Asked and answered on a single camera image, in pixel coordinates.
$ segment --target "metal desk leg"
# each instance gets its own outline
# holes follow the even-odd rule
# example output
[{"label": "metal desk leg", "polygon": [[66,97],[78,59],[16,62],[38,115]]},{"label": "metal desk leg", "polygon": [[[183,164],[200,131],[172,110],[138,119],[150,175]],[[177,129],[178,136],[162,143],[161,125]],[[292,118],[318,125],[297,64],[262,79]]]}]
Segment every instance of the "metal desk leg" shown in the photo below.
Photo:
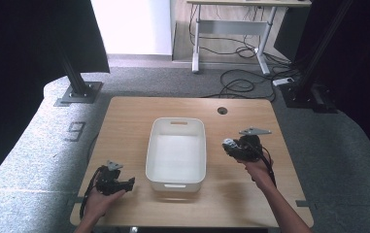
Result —
[{"label": "metal desk leg", "polygon": [[199,23],[201,7],[202,5],[197,6],[196,31],[194,32],[193,60],[191,62],[191,71],[193,73],[199,72]]},{"label": "metal desk leg", "polygon": [[267,39],[269,38],[270,29],[273,25],[273,19],[275,18],[276,10],[278,10],[277,7],[272,7],[272,11],[270,12],[270,16],[267,20],[266,28],[264,30],[263,38],[260,42],[259,48],[254,50],[256,52],[256,57],[262,69],[263,75],[270,75],[269,68],[267,67],[264,59],[263,50],[266,46]]}]

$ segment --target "desk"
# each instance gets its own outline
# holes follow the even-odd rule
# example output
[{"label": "desk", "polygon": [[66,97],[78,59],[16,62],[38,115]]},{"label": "desk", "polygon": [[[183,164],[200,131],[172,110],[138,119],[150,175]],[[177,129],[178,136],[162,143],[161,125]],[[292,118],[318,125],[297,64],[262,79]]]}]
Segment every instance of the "desk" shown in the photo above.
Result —
[{"label": "desk", "polygon": [[[259,35],[260,45],[254,51],[264,75],[269,75],[269,68],[263,56],[264,47],[272,28],[273,19],[278,7],[310,7],[310,0],[187,0],[187,3],[197,5],[196,28],[194,33],[194,47],[192,57],[192,72],[199,71],[199,34],[233,34],[233,35]],[[200,18],[202,5],[222,6],[262,6],[272,7],[267,21],[226,21],[226,20],[204,20]]]},{"label": "desk", "polygon": [[[218,108],[227,109],[222,115]],[[156,192],[145,174],[147,149],[153,122],[159,117],[193,117],[203,121],[206,132],[207,174],[196,193]],[[136,177],[131,192],[115,203],[98,225],[180,227],[277,227],[262,192],[243,165],[221,147],[225,138],[238,139],[250,126],[269,129],[261,143],[274,159],[278,189],[309,225],[305,200],[272,106],[267,100],[115,97],[106,113],[97,143],[79,192],[83,196],[94,171],[108,159],[123,164],[121,181]],[[80,204],[71,222],[79,224]]]}]

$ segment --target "human hand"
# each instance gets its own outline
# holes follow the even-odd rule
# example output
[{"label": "human hand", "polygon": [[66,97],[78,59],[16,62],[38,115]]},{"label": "human hand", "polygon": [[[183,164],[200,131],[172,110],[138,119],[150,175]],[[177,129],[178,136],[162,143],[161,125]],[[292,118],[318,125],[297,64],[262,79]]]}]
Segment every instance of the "human hand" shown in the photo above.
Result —
[{"label": "human hand", "polygon": [[107,210],[126,192],[118,191],[109,196],[101,194],[96,188],[96,181],[99,173],[94,178],[93,189],[88,193],[87,202],[84,208],[84,216],[81,223],[76,228],[75,233],[89,233]]},{"label": "human hand", "polygon": [[[270,159],[269,154],[264,151],[263,155],[267,159],[267,161],[270,160],[270,164],[271,166],[273,166],[273,160]],[[261,159],[256,162],[244,161],[239,159],[236,159],[236,161],[245,165],[245,170],[248,171],[249,175],[251,175],[252,177],[252,181],[256,182],[257,187],[259,187],[260,189],[267,186],[268,184],[273,185],[272,179],[269,176],[269,171],[267,170],[266,165]]]},{"label": "human hand", "polygon": [[97,174],[94,180],[94,188],[88,194],[87,203],[85,204],[84,215],[94,218],[100,218],[107,210],[126,192],[125,190],[118,191],[109,196],[101,194],[95,187]]}]

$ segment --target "gray carpet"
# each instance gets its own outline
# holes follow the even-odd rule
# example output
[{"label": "gray carpet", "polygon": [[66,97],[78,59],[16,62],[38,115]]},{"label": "gray carpet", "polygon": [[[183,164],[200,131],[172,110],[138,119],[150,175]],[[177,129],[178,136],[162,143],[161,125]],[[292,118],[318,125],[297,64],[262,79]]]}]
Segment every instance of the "gray carpet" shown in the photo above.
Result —
[{"label": "gray carpet", "polygon": [[[224,70],[194,75],[184,68],[112,68],[111,74],[83,74],[103,82],[94,104],[57,107],[66,78],[48,84],[45,100],[0,167],[0,232],[72,232],[69,222],[90,145],[114,96],[203,97],[222,90]],[[245,73],[225,76],[230,82],[255,84],[249,97],[272,93],[268,81]],[[244,83],[237,86],[244,88]],[[276,90],[272,102],[299,181],[315,220],[314,232],[370,232],[370,143],[345,114],[315,114],[288,109]],[[72,123],[85,123],[78,139]],[[97,228],[119,232],[127,228]]]}]

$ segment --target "white wall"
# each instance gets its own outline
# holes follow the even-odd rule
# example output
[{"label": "white wall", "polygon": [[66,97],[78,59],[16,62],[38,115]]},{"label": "white wall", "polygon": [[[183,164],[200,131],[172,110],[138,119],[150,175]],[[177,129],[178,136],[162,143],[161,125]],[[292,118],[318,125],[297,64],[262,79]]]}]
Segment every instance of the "white wall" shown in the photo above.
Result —
[{"label": "white wall", "polygon": [[91,4],[107,54],[172,54],[170,0],[91,0]]}]

